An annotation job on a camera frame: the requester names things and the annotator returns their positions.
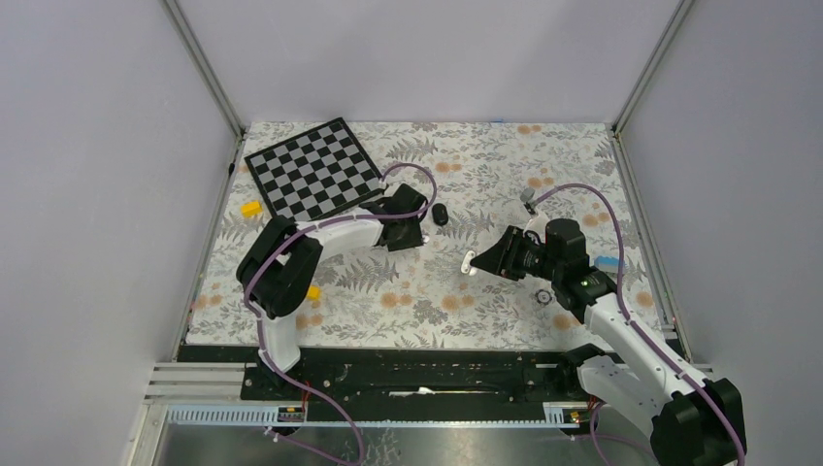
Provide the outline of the white earbud charging case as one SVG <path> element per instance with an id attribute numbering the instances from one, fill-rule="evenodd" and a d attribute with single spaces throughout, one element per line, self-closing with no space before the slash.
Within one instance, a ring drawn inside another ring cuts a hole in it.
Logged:
<path id="1" fill-rule="evenodd" d="M 468 250 L 461 262 L 460 272 L 463 275 L 473 277 L 477 274 L 477 269 L 472 265 L 472 260 L 477 256 L 473 250 Z"/>

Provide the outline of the black earbud charging case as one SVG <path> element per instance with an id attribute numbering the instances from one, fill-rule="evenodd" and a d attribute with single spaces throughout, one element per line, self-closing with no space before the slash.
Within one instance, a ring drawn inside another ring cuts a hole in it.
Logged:
<path id="1" fill-rule="evenodd" d="M 431 208 L 431 218 L 435 225 L 445 226 L 449 222 L 447 207 L 443 203 L 436 203 Z"/>

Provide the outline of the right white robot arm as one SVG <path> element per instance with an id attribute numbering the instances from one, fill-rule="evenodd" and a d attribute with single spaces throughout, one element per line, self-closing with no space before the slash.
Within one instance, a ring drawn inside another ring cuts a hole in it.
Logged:
<path id="1" fill-rule="evenodd" d="M 556 301 L 623 362 L 615 365 L 594 346 L 575 349 L 556 375 L 558 390 L 572 400 L 588 393 L 612 406 L 648 438 L 659 464 L 743 464 L 738 389 L 727 379 L 709 379 L 632 316 L 616 283 L 591 265 L 576 221 L 552 219 L 544 235 L 511 225 L 489 250 L 467 253 L 461 269 L 548 281 Z"/>

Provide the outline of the yellow block near arm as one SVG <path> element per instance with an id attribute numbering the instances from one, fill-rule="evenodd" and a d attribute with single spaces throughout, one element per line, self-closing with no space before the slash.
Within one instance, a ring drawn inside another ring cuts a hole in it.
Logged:
<path id="1" fill-rule="evenodd" d="M 322 296 L 322 291 L 318 286 L 310 286 L 306 293 L 306 299 L 310 301 L 318 301 Z"/>

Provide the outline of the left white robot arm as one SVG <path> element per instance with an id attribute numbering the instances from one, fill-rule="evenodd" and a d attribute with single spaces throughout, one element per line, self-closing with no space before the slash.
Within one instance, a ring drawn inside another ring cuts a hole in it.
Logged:
<path id="1" fill-rule="evenodd" d="M 424 244 L 420 223 L 428 199 L 402 183 L 389 196 L 315 221 L 275 216 L 264 227 L 236 278 L 257 320 L 259 357 L 268 369 L 264 386 L 279 399 L 300 389 L 301 358 L 296 312 L 307 300 L 318 265 L 351 250 L 407 250 Z"/>

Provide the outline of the small grey block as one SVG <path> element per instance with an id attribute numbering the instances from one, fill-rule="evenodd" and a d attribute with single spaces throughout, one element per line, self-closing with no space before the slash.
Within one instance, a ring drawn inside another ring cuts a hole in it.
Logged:
<path id="1" fill-rule="evenodd" d="M 526 187 L 520 194 L 520 201 L 524 204 L 531 203 L 535 197 L 535 189 L 532 187 Z"/>

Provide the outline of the floral table mat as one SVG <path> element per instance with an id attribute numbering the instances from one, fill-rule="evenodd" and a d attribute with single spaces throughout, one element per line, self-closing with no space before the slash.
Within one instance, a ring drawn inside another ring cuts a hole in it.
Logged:
<path id="1" fill-rule="evenodd" d="M 407 183 L 447 207 L 449 222 L 423 222 L 425 246 L 353 250 L 322 262 L 318 301 L 297 312 L 311 347 L 570 350 L 595 336 L 545 283 L 460 272 L 468 250 L 492 246 L 528 213 L 526 187 L 551 217 L 576 220 L 592 257 L 625 253 L 629 309 L 655 330 L 655 302 L 637 229 L 602 124 L 354 122 L 351 130 L 391 183 Z"/>

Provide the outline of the black white checkerboard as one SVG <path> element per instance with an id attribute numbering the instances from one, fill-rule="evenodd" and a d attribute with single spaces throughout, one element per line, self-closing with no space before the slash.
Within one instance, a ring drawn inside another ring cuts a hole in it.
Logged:
<path id="1" fill-rule="evenodd" d="M 382 173 L 340 117 L 245 157 L 272 216 L 325 219 L 384 192 Z"/>

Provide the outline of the blue grey block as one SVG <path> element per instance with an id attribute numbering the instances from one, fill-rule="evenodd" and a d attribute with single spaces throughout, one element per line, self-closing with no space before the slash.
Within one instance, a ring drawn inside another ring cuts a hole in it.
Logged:
<path id="1" fill-rule="evenodd" d="M 617 275 L 620 271 L 625 270 L 625 261 L 619 257 L 614 256 L 596 256 L 593 260 L 593 266 L 605 273 Z"/>

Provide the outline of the yellow block far left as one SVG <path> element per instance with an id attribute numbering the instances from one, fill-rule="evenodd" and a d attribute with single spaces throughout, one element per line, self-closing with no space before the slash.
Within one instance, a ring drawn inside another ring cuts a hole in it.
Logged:
<path id="1" fill-rule="evenodd" d="M 262 212 L 263 207 L 259 201 L 248 202 L 241 207 L 241 214 L 243 217 L 257 216 Z"/>

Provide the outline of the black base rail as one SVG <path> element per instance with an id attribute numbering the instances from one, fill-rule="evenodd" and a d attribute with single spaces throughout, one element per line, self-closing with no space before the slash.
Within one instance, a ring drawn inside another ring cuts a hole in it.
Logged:
<path id="1" fill-rule="evenodd" d="M 331 397 L 349 414 L 432 413 L 504 404 L 573 404 L 589 397 L 572 379 L 570 351 L 304 348 L 293 379 Z M 262 405 L 337 409 L 276 376 L 255 347 L 183 346 L 181 363 L 236 363 L 240 398 Z"/>

